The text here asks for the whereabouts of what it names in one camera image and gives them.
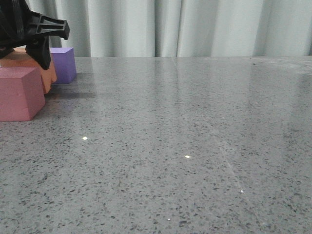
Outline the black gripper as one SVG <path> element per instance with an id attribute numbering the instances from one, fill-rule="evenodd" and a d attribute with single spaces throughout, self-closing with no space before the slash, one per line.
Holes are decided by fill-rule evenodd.
<path id="1" fill-rule="evenodd" d="M 47 70 L 51 64 L 48 36 L 67 40 L 69 32 L 66 20 L 34 12 L 24 0 L 0 2 L 0 59 L 26 45 L 26 53 Z"/>

